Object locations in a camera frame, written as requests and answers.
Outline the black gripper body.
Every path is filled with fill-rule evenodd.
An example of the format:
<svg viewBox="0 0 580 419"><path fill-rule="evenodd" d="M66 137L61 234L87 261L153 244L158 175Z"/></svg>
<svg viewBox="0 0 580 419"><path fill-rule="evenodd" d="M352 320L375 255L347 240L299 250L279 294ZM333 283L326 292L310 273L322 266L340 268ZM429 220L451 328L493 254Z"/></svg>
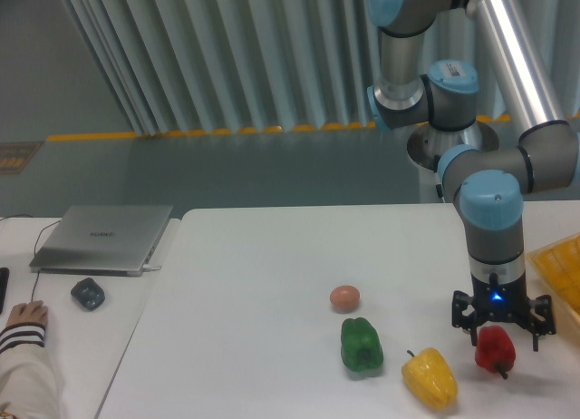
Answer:
<svg viewBox="0 0 580 419"><path fill-rule="evenodd" d="M507 284L484 283L471 278L473 286L472 306L477 313L478 324L505 322L526 325L528 321L528 297L526 275Z"/></svg>

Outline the striped cream sleeve forearm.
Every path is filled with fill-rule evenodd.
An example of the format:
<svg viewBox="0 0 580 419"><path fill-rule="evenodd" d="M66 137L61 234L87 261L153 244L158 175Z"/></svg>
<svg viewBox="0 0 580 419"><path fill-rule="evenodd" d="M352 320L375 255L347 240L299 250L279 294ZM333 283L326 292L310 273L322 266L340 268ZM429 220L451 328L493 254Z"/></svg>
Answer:
<svg viewBox="0 0 580 419"><path fill-rule="evenodd" d="M1 416L59 418L56 373L44 347L45 328L19 323L1 332Z"/></svg>

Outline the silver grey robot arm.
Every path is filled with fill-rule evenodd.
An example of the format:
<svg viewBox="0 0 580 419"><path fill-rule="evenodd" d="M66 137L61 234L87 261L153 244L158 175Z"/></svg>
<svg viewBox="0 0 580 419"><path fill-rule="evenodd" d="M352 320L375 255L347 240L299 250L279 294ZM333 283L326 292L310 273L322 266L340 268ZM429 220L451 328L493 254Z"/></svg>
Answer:
<svg viewBox="0 0 580 419"><path fill-rule="evenodd" d="M514 148L480 142L428 145L439 195L466 235L473 291L457 291L452 324L478 342L487 322L509 323L534 340L555 333L552 299L527 295L523 198L579 180L579 137L557 101L519 0L367 0L381 43L381 74L368 89L378 126L424 123L431 132L475 131L478 80L467 63L418 67L422 39L441 13L461 9L483 35L499 90L518 132Z"/></svg>

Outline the person's hand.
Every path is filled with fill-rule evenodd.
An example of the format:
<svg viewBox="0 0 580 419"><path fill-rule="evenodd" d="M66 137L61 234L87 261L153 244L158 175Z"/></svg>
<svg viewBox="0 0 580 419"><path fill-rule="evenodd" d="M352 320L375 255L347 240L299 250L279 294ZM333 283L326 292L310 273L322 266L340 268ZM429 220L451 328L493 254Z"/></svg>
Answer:
<svg viewBox="0 0 580 419"><path fill-rule="evenodd" d="M14 306L10 311L5 327L18 325L37 325L46 328L48 325L48 307L42 300Z"/></svg>

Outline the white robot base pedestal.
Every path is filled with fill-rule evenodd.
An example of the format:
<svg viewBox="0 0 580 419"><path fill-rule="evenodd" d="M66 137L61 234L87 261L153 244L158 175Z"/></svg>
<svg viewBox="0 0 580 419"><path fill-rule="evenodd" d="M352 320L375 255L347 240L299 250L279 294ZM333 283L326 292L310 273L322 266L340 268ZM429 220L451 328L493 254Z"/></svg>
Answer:
<svg viewBox="0 0 580 419"><path fill-rule="evenodd" d="M416 129L407 141L407 153L417 168L421 203L439 203L437 185L438 158L457 145L467 144L481 151L493 151L499 147L497 133L483 122L474 122L457 132L442 132L428 123Z"/></svg>

